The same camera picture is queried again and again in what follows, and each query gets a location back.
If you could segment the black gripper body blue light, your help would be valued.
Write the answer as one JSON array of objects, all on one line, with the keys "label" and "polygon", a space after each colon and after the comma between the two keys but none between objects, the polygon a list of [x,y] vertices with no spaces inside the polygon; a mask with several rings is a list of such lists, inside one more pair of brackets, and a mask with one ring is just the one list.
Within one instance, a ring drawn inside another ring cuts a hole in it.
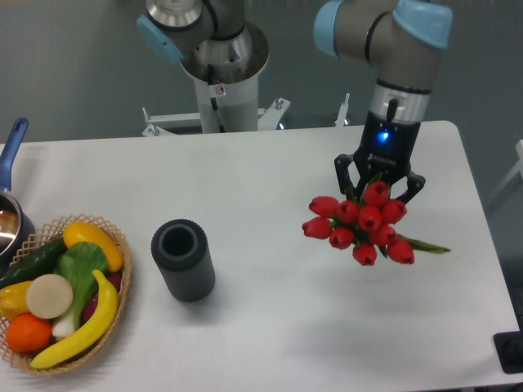
[{"label": "black gripper body blue light", "polygon": [[360,146],[353,155],[360,175],[358,184],[368,184],[378,173],[389,185],[406,177],[420,127],[420,122],[387,122],[368,112]]}]

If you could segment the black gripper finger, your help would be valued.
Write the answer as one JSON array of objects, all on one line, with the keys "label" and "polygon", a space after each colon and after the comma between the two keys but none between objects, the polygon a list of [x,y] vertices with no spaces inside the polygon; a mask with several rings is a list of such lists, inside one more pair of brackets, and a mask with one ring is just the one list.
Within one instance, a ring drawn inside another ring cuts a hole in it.
[{"label": "black gripper finger", "polygon": [[[354,164],[357,173],[357,181],[351,177],[350,165]],[[348,198],[360,200],[364,188],[364,176],[358,154],[340,154],[334,159],[334,167],[337,175],[339,190]]]},{"label": "black gripper finger", "polygon": [[423,189],[426,184],[426,179],[414,171],[409,171],[408,173],[394,174],[392,176],[392,183],[395,184],[403,178],[406,179],[407,189],[404,193],[398,196],[396,200],[401,201],[403,204],[407,204]]}]

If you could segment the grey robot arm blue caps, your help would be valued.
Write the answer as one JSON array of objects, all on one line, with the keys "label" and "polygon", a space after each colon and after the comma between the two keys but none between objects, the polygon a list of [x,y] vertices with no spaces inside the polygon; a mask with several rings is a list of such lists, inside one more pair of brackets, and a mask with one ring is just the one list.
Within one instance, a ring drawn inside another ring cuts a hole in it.
[{"label": "grey robot arm blue caps", "polygon": [[313,35],[322,52],[378,70],[360,145],[334,160],[348,198],[361,199],[377,179],[405,180],[403,203],[424,187],[410,159],[453,22],[449,7],[428,1],[329,1],[318,11]]}]

